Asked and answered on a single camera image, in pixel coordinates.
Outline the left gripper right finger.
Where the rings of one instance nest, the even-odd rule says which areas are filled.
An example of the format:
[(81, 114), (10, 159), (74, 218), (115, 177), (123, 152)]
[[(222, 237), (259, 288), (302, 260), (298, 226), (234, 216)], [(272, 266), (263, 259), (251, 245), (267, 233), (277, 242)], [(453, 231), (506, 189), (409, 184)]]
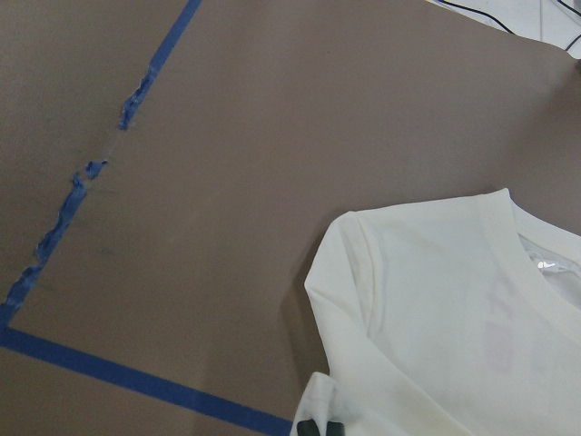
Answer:
[(326, 427), (326, 436), (345, 436), (345, 426), (342, 422), (328, 421)]

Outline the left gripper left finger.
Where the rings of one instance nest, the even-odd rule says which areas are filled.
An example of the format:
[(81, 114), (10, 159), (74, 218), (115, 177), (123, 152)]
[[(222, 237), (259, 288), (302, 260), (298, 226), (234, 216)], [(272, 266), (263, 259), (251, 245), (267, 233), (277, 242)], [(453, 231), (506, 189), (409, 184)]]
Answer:
[(320, 430), (315, 421), (299, 421), (296, 431), (298, 436), (320, 436)]

